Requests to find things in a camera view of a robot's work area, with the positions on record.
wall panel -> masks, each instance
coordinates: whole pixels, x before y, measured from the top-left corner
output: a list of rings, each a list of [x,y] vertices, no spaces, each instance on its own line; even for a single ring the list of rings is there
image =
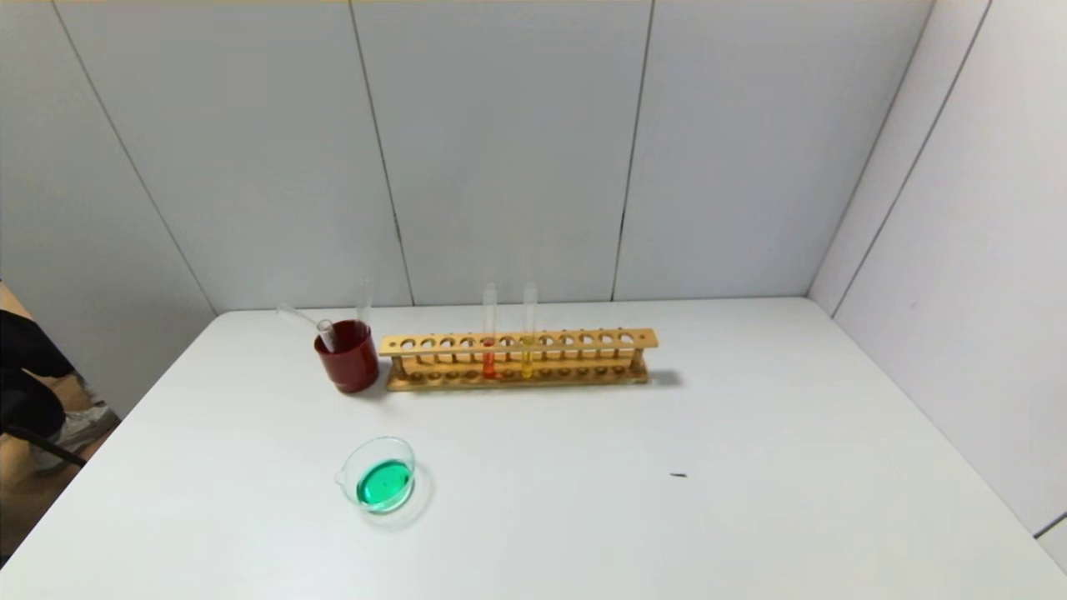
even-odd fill
[[[411,303],[346,4],[59,7],[219,311]]]
[[[1060,568],[1067,573],[1067,521],[1052,527],[1038,538],[1041,548],[1052,556],[1052,559],[1060,565]]]
[[[417,303],[611,297],[649,6],[354,4]]]
[[[827,314],[838,310],[904,186],[988,4],[988,0],[941,0],[934,4],[886,126],[812,283],[811,299]]]
[[[657,2],[615,297],[807,294],[928,10]]]
[[[51,3],[0,3],[0,273],[125,415],[214,314]]]
[[[1067,4],[993,2],[837,321],[1036,532],[1067,509]]]

yellow liquid test tube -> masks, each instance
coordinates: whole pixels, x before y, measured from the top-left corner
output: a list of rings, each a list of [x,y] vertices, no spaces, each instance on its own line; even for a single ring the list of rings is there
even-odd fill
[[[534,352],[526,349],[534,346],[534,337],[537,333],[537,284],[527,282],[523,290],[523,337],[520,341],[523,350],[523,379],[534,377]]]
[[[496,379],[496,286],[489,284],[481,295],[482,330],[481,376]]]

green liquid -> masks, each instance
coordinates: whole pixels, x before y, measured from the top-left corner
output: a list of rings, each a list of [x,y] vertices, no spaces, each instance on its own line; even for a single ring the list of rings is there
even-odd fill
[[[386,460],[370,468],[355,486],[355,496],[363,504],[382,505],[382,510],[396,508],[407,500],[405,488],[411,480],[411,470],[399,460]]]

test tube rack peg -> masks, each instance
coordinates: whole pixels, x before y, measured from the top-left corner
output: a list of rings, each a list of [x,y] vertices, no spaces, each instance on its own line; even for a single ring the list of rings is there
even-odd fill
[[[538,331],[524,346],[522,332],[497,332],[492,346],[496,377],[482,373],[483,334],[387,335],[378,353],[393,361],[391,392],[626,385],[648,383],[644,350],[657,348],[651,329]],[[534,354],[534,372],[522,375],[524,352]]]

white sneaker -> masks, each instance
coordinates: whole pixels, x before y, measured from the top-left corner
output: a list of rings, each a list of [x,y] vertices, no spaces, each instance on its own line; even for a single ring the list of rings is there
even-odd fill
[[[94,407],[89,410],[68,412],[63,428],[49,441],[66,451],[78,454],[85,446],[100,439],[100,436],[115,425],[118,425],[118,415],[111,412],[108,407]],[[34,445],[30,446],[30,456],[33,458],[37,473],[55,471],[67,464],[62,458]]]

